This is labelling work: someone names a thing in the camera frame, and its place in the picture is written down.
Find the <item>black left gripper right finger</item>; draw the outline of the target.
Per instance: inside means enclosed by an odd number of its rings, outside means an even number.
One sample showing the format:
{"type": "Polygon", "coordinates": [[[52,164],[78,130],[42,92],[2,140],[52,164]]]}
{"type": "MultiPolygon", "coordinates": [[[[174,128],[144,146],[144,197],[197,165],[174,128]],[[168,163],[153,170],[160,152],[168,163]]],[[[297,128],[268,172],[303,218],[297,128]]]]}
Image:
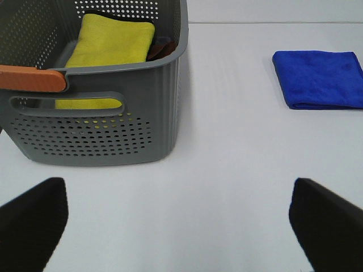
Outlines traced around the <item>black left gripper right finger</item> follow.
{"type": "Polygon", "coordinates": [[[314,271],[362,271],[362,209],[309,178],[294,183],[294,234],[314,271]]]}

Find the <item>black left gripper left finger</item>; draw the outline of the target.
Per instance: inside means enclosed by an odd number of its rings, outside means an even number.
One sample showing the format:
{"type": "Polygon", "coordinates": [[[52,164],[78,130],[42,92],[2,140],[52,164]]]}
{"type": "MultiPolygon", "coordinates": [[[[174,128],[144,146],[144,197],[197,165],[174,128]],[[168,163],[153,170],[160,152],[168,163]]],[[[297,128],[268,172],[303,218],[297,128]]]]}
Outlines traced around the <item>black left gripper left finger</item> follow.
{"type": "Polygon", "coordinates": [[[67,225],[64,179],[51,177],[1,206],[1,271],[43,271],[67,225]]]}

